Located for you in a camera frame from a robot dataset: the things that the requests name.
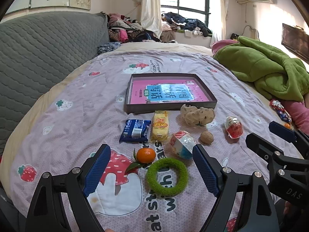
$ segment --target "tangerine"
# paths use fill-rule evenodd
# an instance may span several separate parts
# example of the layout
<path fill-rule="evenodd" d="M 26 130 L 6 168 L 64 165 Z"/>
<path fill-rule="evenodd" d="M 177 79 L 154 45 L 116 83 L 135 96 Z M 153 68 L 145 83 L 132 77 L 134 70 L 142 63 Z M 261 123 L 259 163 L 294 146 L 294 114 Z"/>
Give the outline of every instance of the tangerine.
<path fill-rule="evenodd" d="M 155 160 L 156 153 L 152 148 L 141 148 L 136 153 L 138 162 L 148 164 Z"/>

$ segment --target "gray headboard cover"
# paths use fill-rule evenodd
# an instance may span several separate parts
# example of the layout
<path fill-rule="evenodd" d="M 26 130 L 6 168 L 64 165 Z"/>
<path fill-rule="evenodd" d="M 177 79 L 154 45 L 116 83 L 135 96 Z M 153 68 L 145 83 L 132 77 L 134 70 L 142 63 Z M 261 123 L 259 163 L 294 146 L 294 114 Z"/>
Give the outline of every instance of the gray headboard cover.
<path fill-rule="evenodd" d="M 0 24 L 0 155 L 36 100 L 106 42 L 103 13 L 44 12 Z"/>

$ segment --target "white curtain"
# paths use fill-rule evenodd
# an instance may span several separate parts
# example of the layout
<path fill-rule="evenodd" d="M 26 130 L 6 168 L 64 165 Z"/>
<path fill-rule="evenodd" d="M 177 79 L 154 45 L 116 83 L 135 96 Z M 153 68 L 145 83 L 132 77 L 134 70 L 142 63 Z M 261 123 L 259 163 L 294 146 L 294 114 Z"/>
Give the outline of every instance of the white curtain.
<path fill-rule="evenodd" d="M 162 33 L 161 21 L 160 0 L 142 0 L 142 27 L 152 31 L 157 38 L 160 38 Z"/>
<path fill-rule="evenodd" d="M 226 35 L 226 16 L 229 0 L 210 0 L 210 15 L 208 27 L 213 31 L 211 46 Z"/>

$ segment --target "green ring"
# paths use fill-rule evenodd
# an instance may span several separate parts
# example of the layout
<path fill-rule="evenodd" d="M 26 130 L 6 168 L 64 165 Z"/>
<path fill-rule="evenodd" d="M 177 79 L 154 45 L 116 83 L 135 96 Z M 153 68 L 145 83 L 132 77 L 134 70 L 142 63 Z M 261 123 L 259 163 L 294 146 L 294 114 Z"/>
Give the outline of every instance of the green ring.
<path fill-rule="evenodd" d="M 177 168 L 179 171 L 179 180 L 177 181 L 175 187 L 166 188 L 161 186 L 157 181 L 158 170 L 167 166 Z M 181 193 L 186 188 L 189 180 L 189 174 L 185 164 L 181 161 L 174 158 L 163 158 L 159 159 L 148 168 L 146 179 L 150 188 L 154 192 L 165 196 L 174 196 Z"/>

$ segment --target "yellow wrapped bread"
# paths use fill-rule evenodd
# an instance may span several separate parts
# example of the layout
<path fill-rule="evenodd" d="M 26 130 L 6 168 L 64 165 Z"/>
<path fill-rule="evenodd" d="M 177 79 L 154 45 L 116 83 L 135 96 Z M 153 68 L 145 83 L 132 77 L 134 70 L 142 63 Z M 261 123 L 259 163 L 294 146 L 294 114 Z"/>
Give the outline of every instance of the yellow wrapped bread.
<path fill-rule="evenodd" d="M 168 137 L 167 111 L 155 111 L 154 113 L 151 140 L 163 141 Z"/>

